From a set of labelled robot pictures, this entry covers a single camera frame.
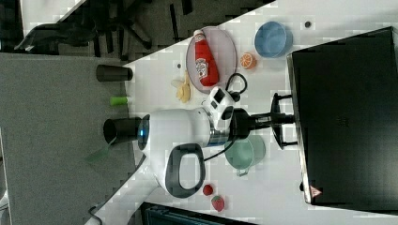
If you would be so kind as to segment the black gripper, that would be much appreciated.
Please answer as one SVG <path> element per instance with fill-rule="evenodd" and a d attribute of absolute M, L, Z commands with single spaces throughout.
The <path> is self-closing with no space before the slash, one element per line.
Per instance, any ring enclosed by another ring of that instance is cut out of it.
<path fill-rule="evenodd" d="M 232 114 L 229 140 L 244 140 L 252 130 L 272 128 L 272 125 L 256 125 L 257 122 L 269 122 L 271 116 L 268 113 L 249 115 L 244 109 L 235 108 Z"/>

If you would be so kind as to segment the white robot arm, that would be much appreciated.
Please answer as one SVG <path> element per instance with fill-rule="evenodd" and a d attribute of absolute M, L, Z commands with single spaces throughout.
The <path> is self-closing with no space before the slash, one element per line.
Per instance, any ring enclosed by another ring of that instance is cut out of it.
<path fill-rule="evenodd" d="M 146 115 L 137 132 L 143 164 L 85 225 L 127 225 L 156 188 L 179 199 L 195 194 L 206 178 L 204 148 L 245 139 L 252 130 L 272 124 L 271 112 L 249 115 L 235 106 L 236 96 L 216 86 L 199 108 Z M 198 182 L 193 187 L 180 183 L 181 161 L 186 156 L 197 158 L 193 168 L 199 172 Z"/>

